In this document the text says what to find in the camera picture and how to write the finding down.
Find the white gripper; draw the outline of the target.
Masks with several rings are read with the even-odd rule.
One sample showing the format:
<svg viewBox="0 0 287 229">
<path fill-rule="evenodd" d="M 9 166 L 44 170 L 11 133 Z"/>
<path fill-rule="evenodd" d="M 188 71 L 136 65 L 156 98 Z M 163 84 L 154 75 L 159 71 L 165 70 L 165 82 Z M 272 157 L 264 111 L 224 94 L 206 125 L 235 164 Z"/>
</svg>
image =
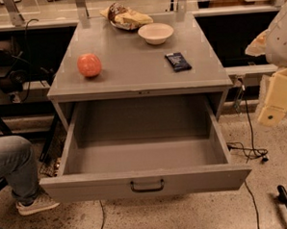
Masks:
<svg viewBox="0 0 287 229">
<path fill-rule="evenodd" d="M 265 106 L 257 121 L 262 126 L 276 126 L 287 112 L 287 68 L 280 69 L 269 80 Z"/>
</svg>

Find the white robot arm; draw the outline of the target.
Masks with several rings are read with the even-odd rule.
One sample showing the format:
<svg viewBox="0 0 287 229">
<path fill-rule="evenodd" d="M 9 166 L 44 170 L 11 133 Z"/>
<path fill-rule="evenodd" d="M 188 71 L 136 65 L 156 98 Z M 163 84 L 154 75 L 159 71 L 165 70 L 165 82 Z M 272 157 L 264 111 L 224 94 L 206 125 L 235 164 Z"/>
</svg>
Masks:
<svg viewBox="0 0 287 229">
<path fill-rule="evenodd" d="M 275 126 L 287 113 L 287 2 L 268 29 L 248 45 L 246 53 L 264 55 L 269 64 L 278 67 L 272 76 L 262 78 L 256 118 L 263 126 Z"/>
</svg>

